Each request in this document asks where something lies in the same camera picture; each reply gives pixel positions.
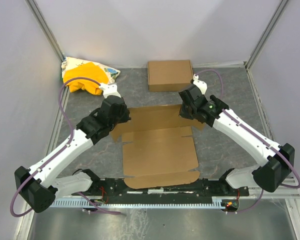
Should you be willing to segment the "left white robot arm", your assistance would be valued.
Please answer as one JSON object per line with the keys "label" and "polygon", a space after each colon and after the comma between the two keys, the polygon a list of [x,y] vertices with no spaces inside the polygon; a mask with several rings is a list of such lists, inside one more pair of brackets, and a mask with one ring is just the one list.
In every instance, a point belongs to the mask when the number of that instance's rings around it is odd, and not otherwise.
{"label": "left white robot arm", "polygon": [[20,166],[14,172],[16,193],[35,213],[41,213],[52,203],[66,195],[86,192],[96,175],[82,171],[59,178],[58,175],[80,154],[107,137],[116,125],[130,120],[130,111],[120,94],[105,97],[101,106],[84,117],[68,138],[44,159],[29,168]]}

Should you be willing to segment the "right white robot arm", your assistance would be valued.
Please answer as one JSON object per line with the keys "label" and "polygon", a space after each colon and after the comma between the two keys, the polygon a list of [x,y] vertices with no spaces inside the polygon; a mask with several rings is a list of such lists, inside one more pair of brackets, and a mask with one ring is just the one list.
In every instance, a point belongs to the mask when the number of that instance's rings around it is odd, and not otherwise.
{"label": "right white robot arm", "polygon": [[262,135],[221,99],[214,95],[207,99],[206,90],[206,83],[201,81],[194,81],[181,90],[178,93],[182,99],[179,116],[197,120],[225,134],[255,160],[255,165],[233,169],[226,175],[225,180],[233,189],[256,184],[266,192],[275,192],[292,172],[295,148]]}

